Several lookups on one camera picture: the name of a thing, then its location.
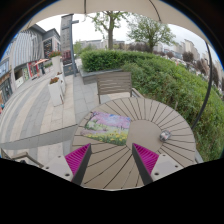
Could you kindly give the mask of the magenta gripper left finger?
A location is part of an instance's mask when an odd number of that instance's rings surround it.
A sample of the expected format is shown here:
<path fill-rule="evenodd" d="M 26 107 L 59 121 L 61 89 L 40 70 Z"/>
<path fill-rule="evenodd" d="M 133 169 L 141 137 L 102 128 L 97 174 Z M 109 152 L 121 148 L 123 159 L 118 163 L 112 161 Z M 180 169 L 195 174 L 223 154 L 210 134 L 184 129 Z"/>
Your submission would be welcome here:
<path fill-rule="evenodd" d="M 65 156 L 73 174 L 72 182 L 76 185 L 82 183 L 91 153 L 91 144 L 86 144 Z"/>

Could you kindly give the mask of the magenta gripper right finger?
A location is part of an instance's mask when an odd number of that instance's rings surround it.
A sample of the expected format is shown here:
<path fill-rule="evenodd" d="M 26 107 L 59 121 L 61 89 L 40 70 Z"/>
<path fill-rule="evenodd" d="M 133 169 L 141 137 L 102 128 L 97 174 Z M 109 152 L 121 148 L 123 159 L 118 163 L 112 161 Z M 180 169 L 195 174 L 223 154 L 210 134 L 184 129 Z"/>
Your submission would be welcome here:
<path fill-rule="evenodd" d="M 159 155 L 136 143 L 132 144 L 132 154 L 143 184 L 148 185 L 152 183 L 153 179 L 151 177 L 151 173 L 159 158 Z"/>

